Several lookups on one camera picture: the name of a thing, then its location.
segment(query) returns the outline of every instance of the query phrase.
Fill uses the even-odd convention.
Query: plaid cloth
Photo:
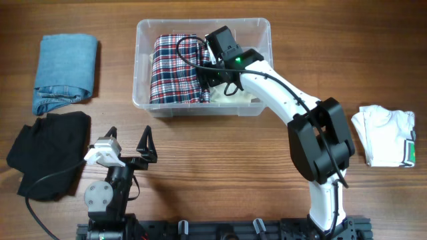
[[[209,103],[209,89],[200,87],[195,67],[184,63],[176,53],[176,43],[186,36],[190,35],[161,35],[157,38],[154,44],[150,103]],[[209,52],[203,50],[196,39],[182,41],[179,51],[191,63],[201,65],[209,61]]]

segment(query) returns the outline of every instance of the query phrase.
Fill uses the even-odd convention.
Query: white storage box
[[[205,35],[228,26],[236,42],[245,51],[254,48],[273,67],[271,27],[267,19],[145,19],[137,26],[135,48],[135,70],[133,72],[133,104],[149,111],[153,117],[177,115],[239,115],[258,116],[266,107],[258,103],[163,103],[149,104],[151,84],[150,54],[154,42],[162,34]]]

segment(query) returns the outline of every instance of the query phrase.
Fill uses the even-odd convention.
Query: black folded cloth
[[[10,167],[24,173],[18,195],[25,196],[28,188],[40,178],[83,161],[89,122],[90,117],[82,112],[48,113],[46,118],[38,118],[32,127],[24,125],[6,158]],[[40,182],[29,197],[52,200],[65,194],[78,170]]]

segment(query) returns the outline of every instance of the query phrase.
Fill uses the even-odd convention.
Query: blue folded cloth
[[[33,114],[92,96],[98,41],[86,34],[43,36],[35,77]]]

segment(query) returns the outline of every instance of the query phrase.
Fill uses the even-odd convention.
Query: tabletop
[[[272,28],[275,70],[306,93],[334,97],[346,113],[356,154],[344,190],[347,215],[371,218],[375,239],[423,239],[427,229],[427,4],[418,1],[144,1],[0,5],[0,232],[2,239],[46,239],[16,195],[23,174],[6,156],[32,125],[32,94],[43,35],[96,36],[94,96],[54,110],[91,116],[90,142],[118,129],[123,154],[135,154],[146,125],[159,159],[135,175],[141,195],[128,213],[139,220],[238,221],[305,217],[307,181],[289,152],[286,126],[269,109],[257,117],[156,119],[133,106],[136,25],[143,19],[264,17]],[[363,105],[416,114],[415,168],[371,168],[350,118]],[[86,187],[107,169],[85,166],[74,195],[31,201],[60,239],[87,223]],[[137,194],[135,186],[131,195]]]

